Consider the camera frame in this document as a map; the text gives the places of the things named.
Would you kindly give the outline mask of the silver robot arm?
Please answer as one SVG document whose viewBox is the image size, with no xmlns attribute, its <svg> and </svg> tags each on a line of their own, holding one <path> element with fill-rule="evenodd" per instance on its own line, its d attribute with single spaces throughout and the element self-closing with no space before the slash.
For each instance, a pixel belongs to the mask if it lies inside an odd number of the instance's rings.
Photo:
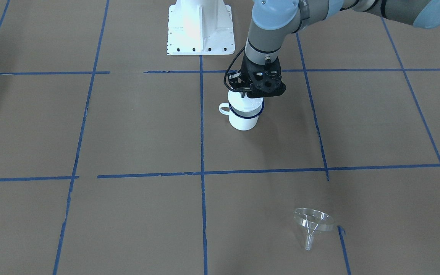
<svg viewBox="0 0 440 275">
<path fill-rule="evenodd" d="M 275 63 L 287 35 L 345 10 L 370 13 L 415 28 L 440 26 L 440 0 L 255 0 L 243 64 Z"/>
</svg>

